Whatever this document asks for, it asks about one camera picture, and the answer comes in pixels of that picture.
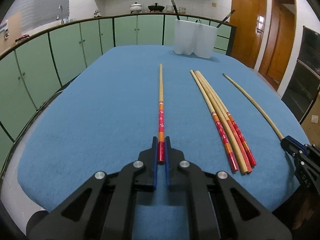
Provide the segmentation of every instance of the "chopstick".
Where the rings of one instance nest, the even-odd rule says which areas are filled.
[[[241,150],[241,154],[244,158],[245,164],[248,168],[248,172],[252,171],[253,166],[257,165],[251,150],[249,149],[247,142],[244,140],[244,137],[239,129],[239,127],[236,125],[236,122],[233,120],[231,114],[229,113],[228,109],[226,108],[226,106],[223,104],[221,98],[218,96],[218,94],[214,91],[214,89],[212,88],[212,86],[209,84],[209,82],[204,78],[204,76],[200,73],[200,71],[197,71],[197,73],[199,73],[201,75],[201,77],[204,79],[204,81],[206,82],[214,100],[216,100],[220,110],[222,111],[237,143],[238,146]]]
[[[211,95],[206,83],[204,82],[204,79],[197,72],[195,73],[195,75],[198,78],[199,82],[201,83],[202,87],[204,88],[205,93],[207,94],[207,96],[208,96],[213,108],[215,109],[215,112],[217,113],[217,115],[219,117],[219,120],[220,120],[224,130],[226,131],[226,134],[228,135],[230,144],[231,144],[231,146],[233,148],[234,154],[235,154],[236,159],[237,159],[238,164],[239,164],[240,172],[242,174],[247,173],[247,172],[251,172],[252,169],[250,167],[250,164],[249,164],[249,168],[250,168],[251,171],[248,170],[247,164],[246,164],[246,162],[244,160],[244,157],[243,157],[243,155],[241,153],[239,145],[238,145],[238,143],[237,143],[237,141],[236,141],[236,139],[235,139],[235,137],[234,137],[234,135],[233,135],[233,133],[232,133],[227,121],[226,121],[226,119],[224,118],[224,115],[223,115],[222,111],[220,110],[217,102],[214,100],[214,98]]]
[[[212,103],[210,102],[210,99],[208,98],[206,92],[204,91],[204,88],[203,86],[201,85],[200,81],[198,80],[198,78],[196,77],[195,73],[193,72],[193,70],[190,70],[191,72],[191,75],[193,76],[194,80],[196,81],[196,84],[198,85],[201,93],[202,93],[202,96],[204,97],[204,101],[207,103],[207,106],[209,108],[209,111],[210,111],[210,114],[214,120],[214,123],[217,127],[217,130],[219,132],[219,135],[220,135],[220,138],[221,138],[221,141],[225,147],[225,150],[226,150],[226,154],[227,154],[227,158],[228,158],[228,161],[229,161],[229,165],[230,165],[230,168],[231,170],[234,172],[234,171],[237,171],[239,169],[239,166],[238,166],[238,163],[236,161],[236,158],[235,158],[235,155],[234,155],[234,152],[232,151],[232,148],[231,148],[231,145],[229,143],[229,140],[228,140],[228,137],[225,133],[225,130],[223,129],[221,123],[220,123],[220,120],[215,112],[215,109],[213,108],[212,106]]]
[[[261,106],[258,105],[256,101],[253,100],[253,98],[242,88],[240,87],[236,82],[234,82],[231,78],[229,78],[225,73],[222,73],[222,75],[227,78],[236,88],[238,88],[245,96],[249,99],[249,101],[259,110],[259,112],[263,115],[263,117],[267,120],[267,122],[270,124],[270,126],[273,128],[277,136],[280,140],[284,138],[280,130],[276,127],[274,122],[270,119],[270,117],[267,115],[267,113],[261,108]]]
[[[159,141],[158,141],[158,158],[159,164],[164,163],[164,104],[163,104],[163,81],[162,81],[162,64],[159,67]]]

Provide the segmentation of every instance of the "white tile wall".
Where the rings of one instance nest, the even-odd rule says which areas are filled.
[[[105,0],[105,16],[130,13],[130,5],[140,3],[143,12],[149,11],[148,6],[154,3],[171,5],[170,0]],[[222,20],[231,10],[231,0],[175,0],[177,8],[186,7],[188,15],[196,15]]]

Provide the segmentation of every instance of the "kitchen cabinet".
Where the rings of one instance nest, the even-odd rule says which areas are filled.
[[[101,57],[99,21],[80,23],[84,59],[87,67]]]
[[[102,53],[114,47],[112,19],[99,20]]]
[[[48,34],[28,41],[18,47],[16,53],[22,78],[39,109],[61,88],[51,56]]]
[[[229,39],[217,36],[216,43],[214,45],[217,49],[227,50],[229,44]]]
[[[80,24],[65,26],[49,33],[53,57],[62,85],[86,69]]]
[[[138,45],[162,44],[164,15],[139,15],[137,21]]]
[[[213,21],[210,22],[210,26],[217,27],[218,24],[219,23],[217,23],[217,22],[213,22]],[[230,33],[231,33],[231,26],[224,25],[224,24],[221,25],[217,31],[217,35],[225,37],[225,38],[230,38]]]
[[[223,55],[226,55],[226,53],[227,53],[227,51],[225,51],[225,50],[216,49],[216,48],[213,48],[213,52],[220,53],[220,54],[223,54]]]
[[[13,139],[36,112],[18,68],[15,51],[0,61],[0,121]]]
[[[13,142],[9,139],[4,130],[0,127],[0,170],[3,167]]]
[[[115,18],[116,46],[137,45],[137,15]]]
[[[163,45],[173,46],[174,44],[174,26],[177,17],[175,15],[166,15],[164,19],[164,42]],[[186,21],[186,16],[180,16],[180,20]]]
[[[198,21],[199,23],[202,23],[202,24],[205,24],[205,25],[209,25],[210,21],[208,20],[202,20],[202,19],[199,19],[199,18],[194,18],[194,17],[188,17],[188,21],[189,22],[196,22]]]

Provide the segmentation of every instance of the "table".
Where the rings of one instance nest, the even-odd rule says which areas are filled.
[[[164,125],[173,148],[204,171],[230,173],[226,154],[190,69],[200,70],[245,136],[257,166],[232,177],[270,211],[298,187],[292,159],[249,100],[222,76],[242,86],[284,136],[308,139],[299,123],[256,74],[237,60],[177,55],[172,47],[122,46],[105,53],[80,74],[40,117],[18,166],[18,182],[40,206],[52,211],[96,171],[121,168],[148,149],[158,132],[159,64],[163,64]],[[140,193],[132,239],[188,239],[181,193],[165,188],[158,168],[157,190]]]

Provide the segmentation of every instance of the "electrical outlet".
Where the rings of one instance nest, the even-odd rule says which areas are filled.
[[[315,122],[315,123],[318,123],[318,116],[317,115],[313,115],[312,117],[311,117],[311,122]]]

